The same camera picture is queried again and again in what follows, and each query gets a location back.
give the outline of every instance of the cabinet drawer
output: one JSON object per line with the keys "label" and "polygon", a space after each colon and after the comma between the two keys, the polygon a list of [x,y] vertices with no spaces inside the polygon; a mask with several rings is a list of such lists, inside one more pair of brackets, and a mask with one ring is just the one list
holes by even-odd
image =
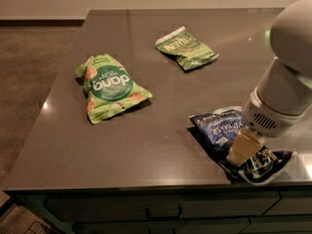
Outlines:
{"label": "cabinet drawer", "polygon": [[251,217],[242,233],[312,232],[312,215]]}
{"label": "cabinet drawer", "polygon": [[312,215],[311,191],[286,191],[281,196],[281,201],[267,215]]}
{"label": "cabinet drawer", "polygon": [[46,208],[63,221],[106,222],[262,215],[275,192],[50,198]]}
{"label": "cabinet drawer", "polygon": [[134,223],[81,223],[74,224],[73,231],[76,234],[237,234],[248,224],[247,218]]}

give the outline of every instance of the gray floor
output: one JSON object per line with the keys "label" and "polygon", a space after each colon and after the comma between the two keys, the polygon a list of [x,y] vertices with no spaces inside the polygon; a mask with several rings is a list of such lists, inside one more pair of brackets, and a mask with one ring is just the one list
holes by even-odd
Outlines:
{"label": "gray floor", "polygon": [[[0,26],[0,186],[79,30],[79,26]],[[1,190],[0,206],[7,199]],[[0,234],[33,233],[28,228],[36,220],[27,209],[14,205],[0,217]]]}

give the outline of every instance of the small green snack bag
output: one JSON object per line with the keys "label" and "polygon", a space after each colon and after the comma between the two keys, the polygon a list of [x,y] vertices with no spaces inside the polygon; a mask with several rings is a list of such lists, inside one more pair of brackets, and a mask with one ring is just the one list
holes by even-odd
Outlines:
{"label": "small green snack bag", "polygon": [[90,57],[77,67],[76,74],[84,79],[87,112],[93,124],[152,98],[130,78],[125,67],[108,54]]}
{"label": "small green snack bag", "polygon": [[164,54],[176,56],[175,60],[184,70],[213,62],[218,58],[218,54],[194,38],[184,26],[158,39],[155,47]]}

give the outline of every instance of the dang logo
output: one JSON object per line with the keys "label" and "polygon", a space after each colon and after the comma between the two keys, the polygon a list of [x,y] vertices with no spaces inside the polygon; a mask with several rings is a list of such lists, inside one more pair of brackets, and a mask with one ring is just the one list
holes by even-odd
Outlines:
{"label": "dang logo", "polygon": [[106,65],[97,69],[97,76],[90,80],[97,98],[116,101],[132,91],[134,82],[123,67]]}

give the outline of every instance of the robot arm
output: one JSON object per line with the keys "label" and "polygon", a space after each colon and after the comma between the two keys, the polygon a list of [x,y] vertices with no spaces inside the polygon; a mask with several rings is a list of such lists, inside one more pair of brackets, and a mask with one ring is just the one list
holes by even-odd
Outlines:
{"label": "robot arm", "polygon": [[263,137],[284,134],[312,102],[312,0],[290,5],[275,19],[270,43],[276,57],[243,107],[249,127],[237,134],[227,156],[235,166],[259,151]]}

